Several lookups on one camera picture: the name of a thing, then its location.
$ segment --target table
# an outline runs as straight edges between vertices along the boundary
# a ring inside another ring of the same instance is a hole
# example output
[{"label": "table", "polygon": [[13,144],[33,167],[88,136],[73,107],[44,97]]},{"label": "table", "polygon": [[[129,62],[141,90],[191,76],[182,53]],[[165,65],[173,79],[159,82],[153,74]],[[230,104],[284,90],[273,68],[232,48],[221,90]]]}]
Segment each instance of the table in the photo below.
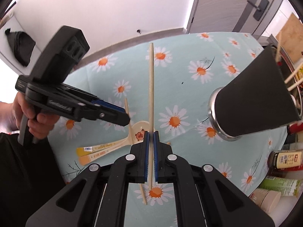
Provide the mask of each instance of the table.
[{"label": "table", "polygon": [[[280,150],[286,128],[223,141],[211,127],[207,104],[211,93],[235,78],[262,50],[246,33],[187,34],[155,40],[155,129],[162,142],[190,164],[211,164],[246,195],[261,183],[267,157]],[[148,43],[103,57],[68,76],[65,83],[124,107],[127,97],[132,122],[148,121]],[[64,180],[69,183],[83,169],[77,147],[112,142],[128,135],[127,127],[97,120],[80,123],[60,118],[48,139]],[[123,147],[94,162],[113,163],[129,153]],[[125,226],[176,226],[172,184],[144,185],[148,205],[137,184],[128,191]]]}]

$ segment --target wooden stick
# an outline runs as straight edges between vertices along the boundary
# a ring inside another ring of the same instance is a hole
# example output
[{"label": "wooden stick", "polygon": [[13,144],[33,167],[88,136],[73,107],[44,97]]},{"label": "wooden stick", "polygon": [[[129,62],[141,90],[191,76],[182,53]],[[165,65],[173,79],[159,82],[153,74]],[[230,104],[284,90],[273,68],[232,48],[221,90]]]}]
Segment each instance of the wooden stick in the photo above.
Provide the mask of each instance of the wooden stick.
[{"label": "wooden stick", "polygon": [[280,60],[280,51],[281,51],[281,40],[282,40],[282,31],[280,31],[279,34],[279,40],[278,40],[278,46],[277,46],[277,52],[276,52],[276,62],[279,62]]},{"label": "wooden stick", "polygon": [[154,168],[154,44],[149,44],[149,152],[148,152],[148,188],[152,190]]},{"label": "wooden stick", "polygon": [[146,196],[145,196],[145,191],[143,189],[143,186],[141,183],[139,183],[139,187],[140,187],[140,190],[141,190],[141,194],[142,194],[142,197],[143,197],[143,202],[145,205],[147,205],[147,200],[146,200]]},{"label": "wooden stick", "polygon": [[292,86],[288,87],[288,91],[292,91],[294,88],[296,88],[298,85],[303,83],[303,78],[301,78],[298,82],[294,83]]},{"label": "wooden stick", "polygon": [[289,76],[288,78],[284,81],[284,83],[288,83],[296,74],[297,72],[300,70],[300,68],[302,67],[303,65],[303,60],[302,62],[299,64],[299,66],[296,68],[296,70],[294,70]]},{"label": "wooden stick", "polygon": [[[128,109],[128,102],[127,102],[127,98],[124,99],[124,104],[125,104],[125,112],[129,115],[129,109]],[[132,128],[131,128],[131,122],[129,121],[128,124],[128,133],[131,137],[131,144],[134,144],[134,136],[133,136],[133,132],[132,132]],[[146,196],[145,196],[145,192],[143,190],[143,186],[141,183],[139,183],[139,187],[140,187],[140,191],[142,194],[142,198],[143,198],[143,202],[145,205],[147,205],[147,200],[146,200]]]}]

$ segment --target person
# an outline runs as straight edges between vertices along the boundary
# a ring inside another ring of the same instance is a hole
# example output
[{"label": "person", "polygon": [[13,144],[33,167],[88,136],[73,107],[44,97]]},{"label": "person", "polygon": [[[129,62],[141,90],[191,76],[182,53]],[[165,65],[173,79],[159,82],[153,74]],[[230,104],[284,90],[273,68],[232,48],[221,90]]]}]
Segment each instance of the person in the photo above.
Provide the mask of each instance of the person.
[{"label": "person", "polygon": [[[18,134],[22,115],[28,117],[30,133],[40,139],[24,148]],[[17,93],[13,103],[0,102],[0,226],[24,227],[27,219],[60,191],[61,177],[47,135],[59,116],[39,113]]]}]

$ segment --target beige lid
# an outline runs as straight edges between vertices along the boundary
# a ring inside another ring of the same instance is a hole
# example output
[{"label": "beige lid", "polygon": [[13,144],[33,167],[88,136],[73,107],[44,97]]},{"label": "beige lid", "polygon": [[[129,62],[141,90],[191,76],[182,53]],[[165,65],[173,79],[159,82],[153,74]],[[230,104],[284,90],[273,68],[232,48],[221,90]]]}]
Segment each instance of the beige lid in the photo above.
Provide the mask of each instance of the beige lid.
[{"label": "beige lid", "polygon": [[280,197],[281,192],[270,190],[261,204],[261,209],[266,213],[271,213],[272,210],[277,206]]}]

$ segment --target black bag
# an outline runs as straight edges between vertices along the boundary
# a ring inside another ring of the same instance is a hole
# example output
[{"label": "black bag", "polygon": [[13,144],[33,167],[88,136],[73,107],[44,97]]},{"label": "black bag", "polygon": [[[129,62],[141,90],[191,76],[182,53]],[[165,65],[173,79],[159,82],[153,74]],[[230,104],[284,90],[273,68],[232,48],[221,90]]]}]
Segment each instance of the black bag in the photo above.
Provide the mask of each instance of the black bag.
[{"label": "black bag", "polygon": [[23,31],[11,32],[9,28],[5,34],[17,61],[23,66],[28,66],[36,42]]}]

